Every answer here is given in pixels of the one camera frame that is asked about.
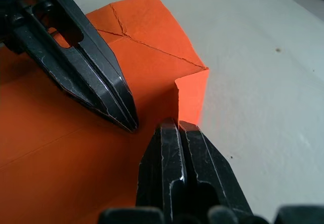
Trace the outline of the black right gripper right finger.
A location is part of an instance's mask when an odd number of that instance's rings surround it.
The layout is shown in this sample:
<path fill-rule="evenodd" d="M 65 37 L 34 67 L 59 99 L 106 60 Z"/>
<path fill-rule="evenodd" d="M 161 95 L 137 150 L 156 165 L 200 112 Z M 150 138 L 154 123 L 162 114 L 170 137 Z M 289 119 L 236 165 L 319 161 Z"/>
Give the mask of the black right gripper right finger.
<path fill-rule="evenodd" d="M 187 173 L 189 210 L 207 221 L 213 206 L 231 209 L 239 220 L 252 216 L 252 210 L 228 161 L 192 123 L 180 122 L 180 136 Z"/>

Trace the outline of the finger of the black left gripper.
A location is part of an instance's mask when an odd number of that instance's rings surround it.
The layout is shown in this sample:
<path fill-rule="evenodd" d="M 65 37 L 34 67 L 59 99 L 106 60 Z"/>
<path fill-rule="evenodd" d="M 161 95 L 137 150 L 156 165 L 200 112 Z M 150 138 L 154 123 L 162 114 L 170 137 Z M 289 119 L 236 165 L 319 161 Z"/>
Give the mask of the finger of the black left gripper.
<path fill-rule="evenodd" d="M 94 111 L 91 108 L 89 99 L 82 92 L 81 86 L 73 79 L 74 75 L 68 70 L 68 59 L 65 55 L 29 55 L 43 69 L 43 71 L 55 82 L 55 84 L 65 91 L 74 100 Z"/>
<path fill-rule="evenodd" d="M 60 50 L 91 108 L 119 127 L 135 131 L 134 99 L 114 52 L 73 0 L 51 2 L 49 21 L 70 46 Z"/>

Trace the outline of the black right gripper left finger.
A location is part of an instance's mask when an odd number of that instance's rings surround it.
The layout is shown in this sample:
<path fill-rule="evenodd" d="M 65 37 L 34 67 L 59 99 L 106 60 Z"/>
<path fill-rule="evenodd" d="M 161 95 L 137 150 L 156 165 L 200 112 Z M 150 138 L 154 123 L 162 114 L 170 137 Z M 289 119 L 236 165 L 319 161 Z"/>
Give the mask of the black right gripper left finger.
<path fill-rule="evenodd" d="M 159 208 L 165 221 L 175 221 L 185 210 L 187 172 L 180 133 L 173 119 L 155 129 L 141 159 L 136 206 Z"/>

